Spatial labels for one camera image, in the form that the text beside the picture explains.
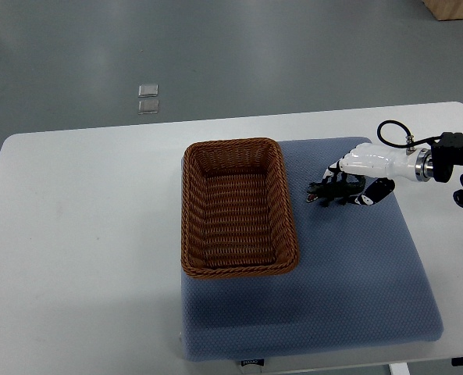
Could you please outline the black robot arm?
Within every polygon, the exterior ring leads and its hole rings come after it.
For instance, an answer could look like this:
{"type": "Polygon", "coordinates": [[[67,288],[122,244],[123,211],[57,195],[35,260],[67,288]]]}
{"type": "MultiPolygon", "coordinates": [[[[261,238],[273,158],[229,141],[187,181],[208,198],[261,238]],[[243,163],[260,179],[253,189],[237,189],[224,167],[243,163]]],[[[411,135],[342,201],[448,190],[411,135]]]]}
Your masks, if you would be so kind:
{"type": "MultiPolygon", "coordinates": [[[[447,183],[455,166],[463,166],[463,133],[444,132],[437,142],[431,144],[433,178],[447,183]]],[[[453,193],[454,202],[463,208],[463,174],[459,177],[462,189],[453,193]]]]}

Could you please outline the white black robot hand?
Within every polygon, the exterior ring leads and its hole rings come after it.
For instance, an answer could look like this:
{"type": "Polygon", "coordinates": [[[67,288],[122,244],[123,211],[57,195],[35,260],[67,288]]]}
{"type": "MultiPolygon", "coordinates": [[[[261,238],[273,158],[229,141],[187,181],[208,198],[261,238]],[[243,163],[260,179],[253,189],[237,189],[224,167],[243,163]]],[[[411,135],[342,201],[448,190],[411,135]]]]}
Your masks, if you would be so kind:
{"type": "Polygon", "coordinates": [[[338,177],[370,177],[374,181],[346,201],[355,205],[375,205],[395,187],[394,179],[426,182],[433,177],[432,151],[427,148],[392,148],[373,143],[361,143],[326,168],[322,182],[336,181],[338,177]]]}

